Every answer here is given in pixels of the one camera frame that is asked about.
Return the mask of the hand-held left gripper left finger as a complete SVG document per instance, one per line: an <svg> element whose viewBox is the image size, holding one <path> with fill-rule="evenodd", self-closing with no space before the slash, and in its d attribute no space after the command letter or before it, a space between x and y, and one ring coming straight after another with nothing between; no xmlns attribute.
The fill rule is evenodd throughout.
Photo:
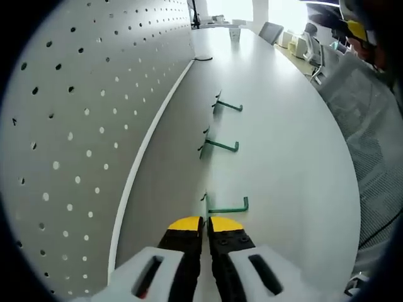
<svg viewBox="0 0 403 302"><path fill-rule="evenodd" d="M170 224L157 247L145 247L116 269L103 290L74 301L193 301L202 252L203 218Z"/></svg>

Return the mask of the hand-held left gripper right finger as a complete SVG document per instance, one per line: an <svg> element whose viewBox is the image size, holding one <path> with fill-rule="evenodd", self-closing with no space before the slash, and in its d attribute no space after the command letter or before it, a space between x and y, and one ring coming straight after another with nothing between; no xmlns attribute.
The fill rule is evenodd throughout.
<svg viewBox="0 0 403 302"><path fill-rule="evenodd" d="M267 245L255 246L235 220L208 219L212 274L222 301L342 301L309 284L302 271Z"/></svg>

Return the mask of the person's right hand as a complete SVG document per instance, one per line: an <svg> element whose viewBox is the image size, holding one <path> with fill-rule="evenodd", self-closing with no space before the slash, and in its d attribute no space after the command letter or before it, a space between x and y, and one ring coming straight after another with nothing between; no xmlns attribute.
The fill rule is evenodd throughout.
<svg viewBox="0 0 403 302"><path fill-rule="evenodd" d="M354 38L347 38L347 41L351 44L357 56L360 59L364 60L366 63L372 65L373 68L381 70L383 72L391 71L386 52L380 45L376 46L375 48L369 49L364 48L361 45L361 42Z"/></svg>

